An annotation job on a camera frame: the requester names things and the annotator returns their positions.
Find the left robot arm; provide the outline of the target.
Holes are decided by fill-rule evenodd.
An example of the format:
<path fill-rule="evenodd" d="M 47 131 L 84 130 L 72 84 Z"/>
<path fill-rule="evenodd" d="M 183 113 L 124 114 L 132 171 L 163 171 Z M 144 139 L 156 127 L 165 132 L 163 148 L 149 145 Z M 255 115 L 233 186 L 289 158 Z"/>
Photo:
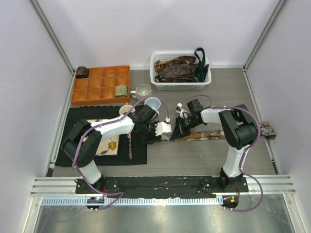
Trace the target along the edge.
<path fill-rule="evenodd" d="M 63 139 L 61 150 L 72 160 L 82 175 L 84 183 L 92 193 L 102 193 L 105 177 L 99 171 L 96 152 L 101 142 L 119 137 L 118 156 L 129 160 L 146 156 L 147 146 L 161 139 L 156 133 L 158 112 L 148 105 L 136 107 L 135 112 L 122 114 L 102 122 L 80 119 Z"/>

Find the orange grey floral tie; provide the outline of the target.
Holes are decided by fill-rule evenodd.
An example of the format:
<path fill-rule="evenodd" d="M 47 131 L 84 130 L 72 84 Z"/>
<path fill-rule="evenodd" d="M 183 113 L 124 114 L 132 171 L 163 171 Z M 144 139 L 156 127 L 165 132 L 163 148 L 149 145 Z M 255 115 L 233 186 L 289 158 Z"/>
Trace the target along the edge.
<path fill-rule="evenodd" d="M 260 135 L 266 139 L 274 140 L 276 138 L 276 132 L 270 126 L 269 122 L 260 122 Z M 205 132 L 191 133 L 190 135 L 179 138 L 170 139 L 168 135 L 162 135 L 159 142 L 181 142 L 181 141 L 202 141 L 202 140 L 216 140 L 225 139 L 225 133 L 223 130 L 208 130 Z"/>

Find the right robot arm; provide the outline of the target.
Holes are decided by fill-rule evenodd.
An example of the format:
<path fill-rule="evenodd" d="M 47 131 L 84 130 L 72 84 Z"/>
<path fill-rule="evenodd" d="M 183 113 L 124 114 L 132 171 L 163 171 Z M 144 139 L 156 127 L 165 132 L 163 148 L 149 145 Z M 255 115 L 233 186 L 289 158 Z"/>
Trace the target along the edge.
<path fill-rule="evenodd" d="M 260 136 L 258 121 L 243 104 L 235 107 L 203 107 L 198 99 L 176 107 L 178 114 L 169 141 L 176 141 L 191 134 L 191 129 L 209 123 L 222 126 L 225 139 L 229 144 L 226 162 L 220 170 L 219 186 L 229 192 L 235 190 L 243 179 L 243 165 L 248 151 Z"/>

